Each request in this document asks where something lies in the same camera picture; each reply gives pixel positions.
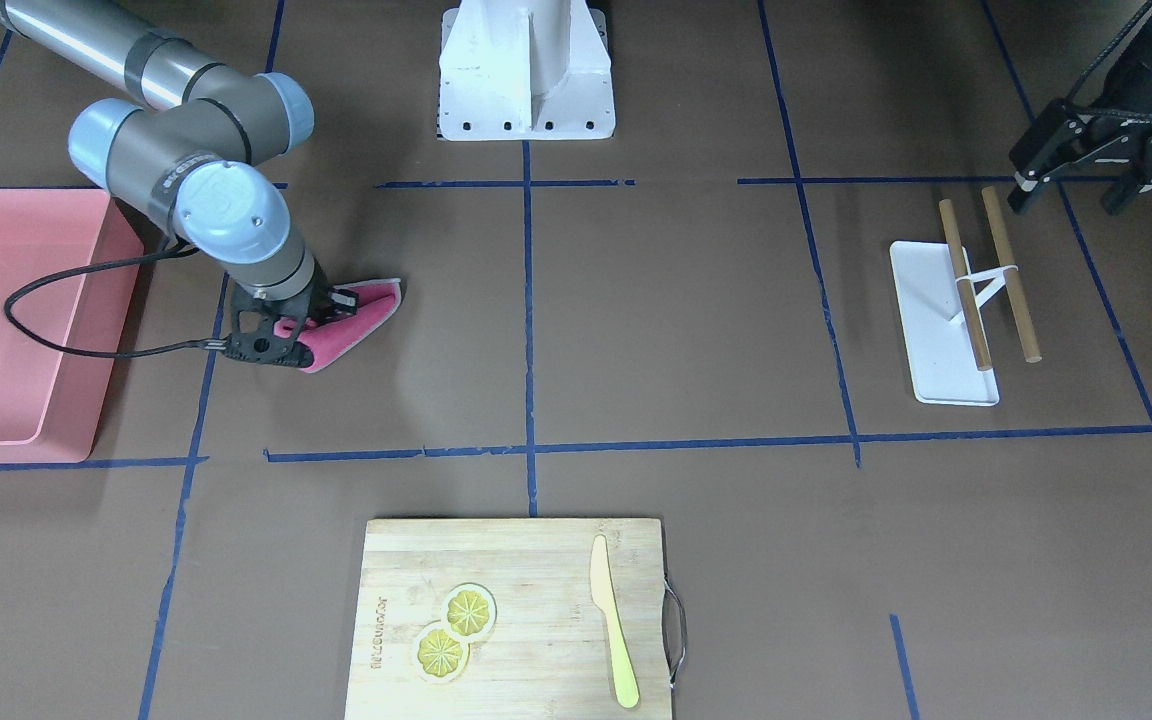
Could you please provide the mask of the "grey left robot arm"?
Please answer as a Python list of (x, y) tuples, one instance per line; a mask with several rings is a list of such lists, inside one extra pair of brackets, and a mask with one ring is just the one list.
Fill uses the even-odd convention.
[(1009, 152), (1015, 188), (1007, 205), (1023, 215), (1048, 184), (1091, 165), (1123, 173), (1102, 194), (1117, 215), (1152, 190), (1152, 1), (1142, 3), (1064, 96), (1051, 100)]

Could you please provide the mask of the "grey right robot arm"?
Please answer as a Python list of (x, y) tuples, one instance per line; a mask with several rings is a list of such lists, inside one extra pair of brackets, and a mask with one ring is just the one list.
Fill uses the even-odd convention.
[(282, 73), (247, 76), (114, 1), (0, 1), (0, 26), (122, 88), (74, 119), (76, 168), (162, 232), (157, 263), (204, 252), (236, 283), (230, 333), (180, 342), (314, 373), (387, 319), (333, 285), (262, 162), (314, 132), (314, 105)]

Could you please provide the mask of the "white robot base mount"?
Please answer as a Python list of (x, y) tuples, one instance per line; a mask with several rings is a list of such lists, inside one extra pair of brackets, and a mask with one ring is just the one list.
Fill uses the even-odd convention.
[(444, 141), (605, 141), (617, 124), (604, 1), (462, 1), (442, 15)]

